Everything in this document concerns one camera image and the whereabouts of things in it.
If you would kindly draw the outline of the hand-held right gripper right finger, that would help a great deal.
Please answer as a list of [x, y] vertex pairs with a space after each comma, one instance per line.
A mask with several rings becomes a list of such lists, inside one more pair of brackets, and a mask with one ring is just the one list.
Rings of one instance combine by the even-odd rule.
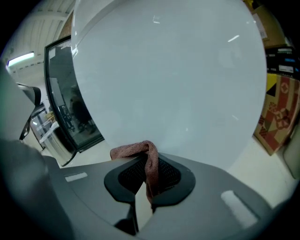
[[223, 240], [271, 213], [263, 197], [228, 172], [170, 154], [163, 156], [190, 169], [195, 187], [179, 204], [158, 207], [140, 231], [140, 239]]

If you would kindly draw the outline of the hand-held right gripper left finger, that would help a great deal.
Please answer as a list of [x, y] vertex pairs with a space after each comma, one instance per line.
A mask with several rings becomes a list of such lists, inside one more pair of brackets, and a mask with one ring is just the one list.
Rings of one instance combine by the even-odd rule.
[[146, 156], [60, 169], [60, 196], [76, 240], [137, 240], [135, 195]]

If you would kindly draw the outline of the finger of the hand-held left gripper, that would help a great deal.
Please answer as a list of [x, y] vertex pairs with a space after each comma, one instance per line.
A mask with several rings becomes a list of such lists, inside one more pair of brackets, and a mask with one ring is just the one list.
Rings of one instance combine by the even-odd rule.
[[41, 103], [38, 87], [16, 83], [0, 64], [0, 138], [23, 140], [30, 132], [31, 116]]

